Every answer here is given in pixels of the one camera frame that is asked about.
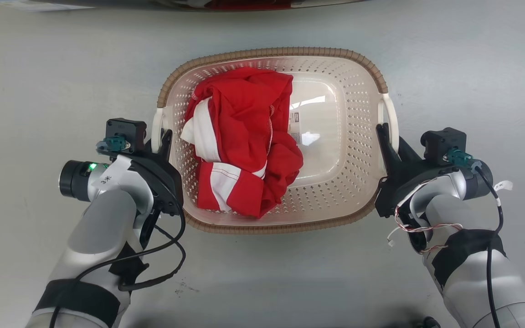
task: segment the laundry basket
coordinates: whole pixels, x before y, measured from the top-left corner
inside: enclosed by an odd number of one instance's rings
[[[194,148],[180,139],[192,91],[213,75],[240,67],[293,75],[290,132],[300,144],[304,166],[283,203],[256,220],[235,212],[196,206]],[[286,233],[355,222],[374,208],[385,176],[376,125],[390,123],[398,150],[398,123],[386,82],[364,56],[334,48],[267,48],[191,60],[167,78],[158,99],[152,139],[160,127],[173,130],[170,162],[183,181],[184,212],[191,226],[214,233]]]

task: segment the black cable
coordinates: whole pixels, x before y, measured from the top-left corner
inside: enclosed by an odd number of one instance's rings
[[[485,174],[481,170],[481,168],[478,166],[475,168],[477,173],[479,173],[479,176],[481,176],[481,179],[485,182],[489,190],[491,191],[491,194],[494,195],[495,199],[498,200],[498,193],[494,190],[494,187],[489,183],[489,180],[487,177],[485,177]],[[504,226],[504,212],[502,211],[502,205],[498,201],[498,214],[499,214],[499,223],[498,228],[494,230],[494,236],[489,241],[489,245],[487,246],[487,294],[489,297],[489,309],[491,311],[491,317],[494,320],[494,326],[495,328],[500,328],[499,321],[498,321],[498,312],[495,309],[495,301],[494,301],[494,287],[492,286],[492,278],[491,278],[491,253],[492,253],[492,244],[496,237],[498,236],[498,233],[500,230],[502,230],[502,227]]]
[[[140,251],[139,253],[135,253],[133,255],[121,257],[119,259],[112,259],[112,260],[104,261],[104,262],[101,262],[101,263],[96,264],[94,266],[91,266],[90,268],[84,270],[76,278],[74,278],[72,286],[69,287],[67,290],[65,290],[63,293],[61,293],[60,300],[63,299],[65,293],[71,293],[72,289],[75,287],[76,283],[79,282],[82,278],[84,278],[84,276],[86,276],[87,274],[93,272],[94,270],[97,270],[98,268],[102,268],[103,266],[108,266],[110,264],[121,262],[121,261],[137,259],[138,257],[144,256],[144,255],[152,254],[152,253],[155,253],[157,251],[162,251],[163,249],[166,249],[167,247],[169,247],[171,245],[177,245],[178,248],[180,249],[181,253],[182,253],[182,258],[181,258],[181,261],[180,261],[179,265],[177,266],[177,268],[175,268],[169,274],[166,274],[164,276],[160,276],[160,277],[155,278],[155,279],[147,280],[145,282],[139,282],[139,283],[133,284],[133,285],[119,285],[119,290],[122,290],[122,288],[127,288],[127,287],[131,288],[131,289],[128,289],[128,290],[136,290],[136,289],[142,289],[142,288],[146,288],[146,287],[151,287],[151,286],[154,286],[154,285],[159,284],[161,282],[164,282],[165,280],[171,278],[174,274],[177,274],[177,272],[181,268],[181,265],[185,261],[185,250],[183,249],[183,247],[181,247],[181,244],[179,244],[179,240],[180,240],[181,236],[185,232],[185,214],[184,214],[184,211],[183,211],[183,207],[181,206],[181,203],[175,197],[175,195],[169,189],[169,187],[167,187],[167,184],[164,181],[162,181],[161,179],[159,179],[159,177],[157,177],[155,175],[154,175],[154,177],[158,181],[160,181],[160,183],[163,185],[163,187],[165,187],[167,192],[171,195],[172,199],[175,200],[174,204],[175,204],[175,207],[177,207],[178,213],[180,214],[180,218],[181,218],[181,227],[180,227],[179,232],[177,232],[177,235],[175,235],[175,237],[172,237],[165,230],[159,228],[158,231],[161,232],[161,233],[164,233],[170,239],[170,241],[168,241],[167,243],[165,243],[163,245],[160,245],[158,247],[154,247],[152,249],[148,249],[147,251]],[[52,312],[52,318],[50,318],[50,328],[54,328],[55,327],[56,320],[58,319],[58,315],[60,314],[60,309],[61,309],[61,306],[58,305],[54,309],[54,312]]]

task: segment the basket handle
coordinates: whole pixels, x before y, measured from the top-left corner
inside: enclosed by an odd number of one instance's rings
[[[396,118],[396,110],[394,104],[388,93],[381,93],[381,99],[378,102],[378,123],[384,123],[384,107],[386,107],[386,114],[388,115],[388,127],[390,130],[390,143],[392,149],[398,153],[398,143],[400,134],[398,133],[398,119]]]
[[[157,108],[151,129],[151,152],[156,154],[161,148],[161,129],[169,129],[169,121],[165,113],[170,112],[171,107]]]

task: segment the gray table surface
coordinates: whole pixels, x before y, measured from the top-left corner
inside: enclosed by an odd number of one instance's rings
[[[501,235],[525,278],[525,1],[373,0],[244,14],[0,6],[0,328],[27,322],[86,207],[58,192],[64,162],[102,160],[94,144],[108,118],[149,121],[163,81],[185,61],[269,46],[370,58],[388,81],[401,134],[419,151],[424,131],[465,131],[469,152],[515,183],[502,194]],[[491,198],[469,203],[497,224]],[[133,293],[123,327],[382,327],[421,315],[456,327],[407,237],[388,247],[392,228],[375,213],[291,235],[189,228],[185,266]],[[140,278],[168,272],[178,257],[148,256]]]

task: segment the basket rim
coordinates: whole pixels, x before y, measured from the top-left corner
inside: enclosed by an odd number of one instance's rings
[[[163,87],[159,93],[157,106],[158,108],[164,108],[167,104],[167,97],[171,92],[171,88],[177,83],[180,77],[182,77],[188,71],[199,68],[202,66],[219,64],[222,62],[231,62],[237,60],[248,60],[253,58],[261,57],[277,57],[277,56],[327,56],[335,58],[344,58],[360,64],[365,68],[371,75],[372,79],[376,83],[378,92],[388,93],[388,86],[382,76],[380,70],[376,65],[368,60],[365,56],[354,52],[352,50],[342,48],[319,48],[309,46],[292,46],[292,47],[281,47],[281,48],[261,48],[253,50],[242,50],[225,52],[223,54],[217,54],[212,56],[204,56],[190,60],[185,64],[179,66],[173,73],[167,77]],[[375,209],[376,196],[380,187],[377,187],[374,195],[370,201],[356,212],[341,216],[339,218],[321,220],[316,222],[306,222],[300,224],[286,224],[286,225],[274,225],[274,226],[228,226],[228,225],[215,225],[207,224],[197,218],[191,216],[186,210],[184,210],[185,221],[190,226],[198,230],[211,233],[226,233],[226,234],[240,234],[240,235],[260,235],[260,234],[274,234],[274,233],[291,233],[291,232],[303,232],[312,231],[325,228],[332,228],[335,226],[344,226],[356,222],[363,217],[370,214]]]

